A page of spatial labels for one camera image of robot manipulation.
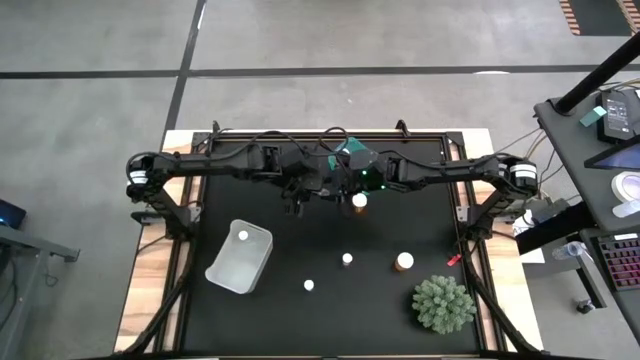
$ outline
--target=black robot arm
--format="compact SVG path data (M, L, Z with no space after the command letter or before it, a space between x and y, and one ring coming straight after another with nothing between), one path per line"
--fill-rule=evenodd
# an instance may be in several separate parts
M333 168L327 166L331 161L336 164ZM127 164L127 195L134 202L149 204L165 219L168 237L189 237L193 233L190 211L171 199L164 184L173 177L221 175L280 187L285 208L297 215L312 196L350 206L351 197L363 192L411 192L429 184L485 181L496 190L483 204L468 208L463 223L470 239L490 238L496 216L515 200L537 193L535 165L508 154L422 164L395 151L366 149L330 156L327 161L302 148L283 152L279 146L250 143L222 155L145 153Z

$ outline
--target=keyboard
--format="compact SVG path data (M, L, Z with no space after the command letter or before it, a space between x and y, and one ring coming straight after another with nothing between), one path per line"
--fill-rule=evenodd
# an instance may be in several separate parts
M599 238L600 251L616 290L640 289L640 238L625 234Z

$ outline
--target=succulent plant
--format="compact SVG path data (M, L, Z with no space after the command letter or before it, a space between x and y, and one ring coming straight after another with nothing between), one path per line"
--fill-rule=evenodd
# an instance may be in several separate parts
M419 312L418 321L439 334L460 331L477 311L464 286L451 276L436 275L416 286L412 307Z

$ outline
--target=clear plastic bin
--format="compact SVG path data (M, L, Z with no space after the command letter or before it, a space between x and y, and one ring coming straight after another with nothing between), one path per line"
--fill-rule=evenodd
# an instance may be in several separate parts
M207 280L238 294L253 291L271 249L271 232L242 220L233 220L229 235L213 264L204 275Z

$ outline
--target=red clip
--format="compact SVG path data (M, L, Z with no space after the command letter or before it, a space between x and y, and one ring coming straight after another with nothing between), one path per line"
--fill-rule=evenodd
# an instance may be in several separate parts
M462 257L462 255L460 255L460 254L452 257L451 260L449 260L449 262L447 263L447 265L449 265L449 266L455 265L458 261L460 261L461 257Z

